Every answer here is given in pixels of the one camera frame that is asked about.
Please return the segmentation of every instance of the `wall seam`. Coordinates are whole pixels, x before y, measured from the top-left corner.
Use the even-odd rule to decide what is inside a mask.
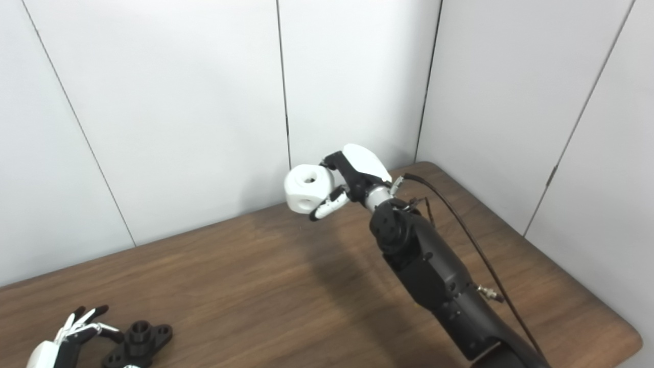
[[[45,47],[45,44],[43,43],[43,39],[41,38],[41,34],[39,33],[39,30],[36,26],[36,23],[34,22],[34,19],[32,18],[32,14],[29,12],[29,9],[27,7],[27,4],[25,4],[25,0],[21,0],[21,3],[23,4],[23,8],[25,9],[25,12],[27,13],[27,17],[29,18],[30,23],[32,24],[32,28],[34,29],[34,32],[37,34],[37,38],[39,39],[39,43],[41,44],[41,48],[43,49],[43,52],[45,53],[46,58],[48,58],[48,63],[50,64],[50,67],[52,68],[52,71],[54,72],[54,76],[57,78],[57,81],[59,83],[59,87],[61,88],[61,91],[63,92],[63,95],[66,98],[66,102],[68,103],[68,106],[71,108],[71,111],[73,112],[73,116],[75,117],[75,121],[77,122],[77,125],[80,128],[80,131],[82,132],[82,136],[84,137],[84,140],[86,141],[86,145],[91,152],[91,155],[93,156],[93,160],[95,161],[95,165],[97,166],[97,169],[100,171],[100,175],[102,176],[103,181],[105,182],[105,185],[107,186],[107,190],[109,190],[109,194],[111,195],[111,199],[114,202],[114,205],[116,205],[116,209],[118,210],[118,214],[120,215],[120,218],[125,225],[125,229],[127,230],[127,233],[129,234],[129,238],[131,239],[132,244],[134,247],[136,247],[136,241],[134,240],[134,236],[131,233],[131,230],[129,229],[129,226],[127,225],[127,221],[125,221],[125,216],[123,215],[122,211],[120,210],[120,206],[118,205],[118,201],[116,201],[116,196],[114,195],[113,191],[111,190],[111,187],[109,186],[109,182],[107,181],[107,176],[105,175],[105,172],[102,170],[102,167],[100,166],[100,162],[97,160],[97,157],[95,155],[95,152],[93,151],[93,147],[91,147],[91,143],[88,140],[88,137],[86,136],[86,132],[84,131],[84,128],[82,127],[82,123],[80,122],[79,117],[77,116],[77,112],[75,111],[75,108],[73,107],[73,103],[71,102],[70,97],[68,96],[68,93],[66,92],[66,89],[63,87],[63,83],[61,81],[61,78],[59,76],[59,73],[57,72],[57,69],[54,67],[54,63],[52,62],[52,58],[50,57],[50,54],[48,53],[48,50]]]
[[[424,121],[424,109],[427,106],[427,95],[429,93],[429,82],[432,78],[432,67],[434,66],[434,54],[436,52],[436,39],[438,38],[438,28],[441,25],[441,14],[443,14],[443,3],[441,0],[438,5],[438,17],[436,18],[436,30],[434,31],[434,45],[432,46],[432,57],[429,61],[429,70],[427,72],[427,85],[424,89],[424,100],[422,101],[422,113],[420,115],[420,125],[418,125],[418,139],[415,142],[415,155],[413,155],[413,163],[418,161],[418,147],[420,147],[420,136],[422,135],[422,122]]]
[[[599,73],[597,73],[597,76],[595,77],[595,80],[593,82],[593,86],[591,87],[588,96],[586,97],[586,100],[584,101],[583,105],[581,106],[581,110],[579,111],[579,115],[577,116],[577,120],[575,121],[574,125],[572,126],[572,131],[570,132],[570,135],[568,136],[568,140],[566,141],[566,144],[563,146],[563,150],[561,151],[561,154],[559,155],[559,159],[557,160],[556,165],[554,166],[554,171],[551,174],[551,177],[548,179],[545,189],[543,190],[543,194],[541,194],[540,199],[538,200],[538,204],[536,204],[536,208],[534,209],[534,213],[532,214],[531,218],[529,219],[529,222],[527,223],[527,227],[525,231],[523,232],[523,237],[527,236],[527,232],[529,231],[529,228],[531,227],[532,223],[534,222],[534,219],[536,218],[536,214],[538,213],[538,210],[540,209],[541,204],[543,203],[543,199],[545,198],[545,195],[547,194],[547,190],[549,189],[549,186],[554,179],[554,175],[556,173],[556,169],[558,169],[559,165],[561,164],[561,160],[563,159],[563,156],[565,155],[568,146],[570,145],[570,142],[572,141],[572,136],[575,134],[577,127],[579,126],[579,122],[581,121],[581,118],[586,112],[586,107],[588,106],[588,103],[590,102],[593,93],[595,92],[595,88],[597,87],[597,84],[600,81],[600,78],[602,77],[602,74],[604,72],[604,69],[606,68],[606,64],[608,63],[609,59],[611,58],[611,54],[613,54],[613,50],[617,44],[618,39],[620,38],[620,34],[622,34],[622,30],[625,27],[625,24],[627,23],[627,20],[629,18],[629,15],[631,14],[631,10],[634,8],[636,0],[632,0],[631,4],[629,4],[629,8],[627,9],[627,13],[625,14],[625,17],[622,19],[622,22],[620,23],[620,27],[617,30],[617,33],[615,34],[615,37],[613,38],[613,41],[611,42],[611,46],[609,47],[609,50],[606,54],[606,57],[604,58],[604,62],[602,63],[602,67],[600,68]]]

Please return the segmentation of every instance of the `black plastic part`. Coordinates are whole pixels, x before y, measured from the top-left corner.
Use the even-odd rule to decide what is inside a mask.
[[[152,326],[147,321],[134,322],[125,334],[125,341],[102,360],[104,368],[136,365],[147,368],[152,358],[173,338],[170,325]]]
[[[518,362],[503,368],[548,368],[545,360],[488,306],[466,266],[429,221],[403,208],[406,203],[395,199],[382,203],[373,214],[370,230],[413,300],[433,313],[468,360],[490,354],[500,344],[506,350],[502,356],[514,355]]]
[[[57,359],[55,359],[53,368],[75,368],[77,358],[79,358],[82,344],[89,341],[95,336],[94,329],[87,329],[66,337],[59,346]]]
[[[337,151],[325,157],[321,165],[330,170],[338,170],[347,184],[348,198],[352,202],[361,203],[361,205],[365,205],[368,189],[376,185],[390,186],[390,183],[384,182],[380,177],[356,171],[343,154],[343,151]]]
[[[500,344],[483,357],[479,358],[471,368],[528,368],[513,353],[508,346]]]

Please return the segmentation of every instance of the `robotic arm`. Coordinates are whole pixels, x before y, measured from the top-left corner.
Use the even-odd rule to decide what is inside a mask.
[[[402,178],[392,185],[390,174],[372,152],[348,144],[313,169],[322,177],[326,175],[332,187],[329,170],[338,171],[345,185],[336,187],[315,208],[299,208],[290,181],[297,180],[306,167],[293,169],[284,184],[291,209],[318,221],[347,202],[366,207],[372,213],[370,231],[384,260],[413,300],[436,317],[466,359],[475,361],[473,368],[549,368],[545,359],[488,306],[468,269],[431,223],[413,206],[395,198]]]

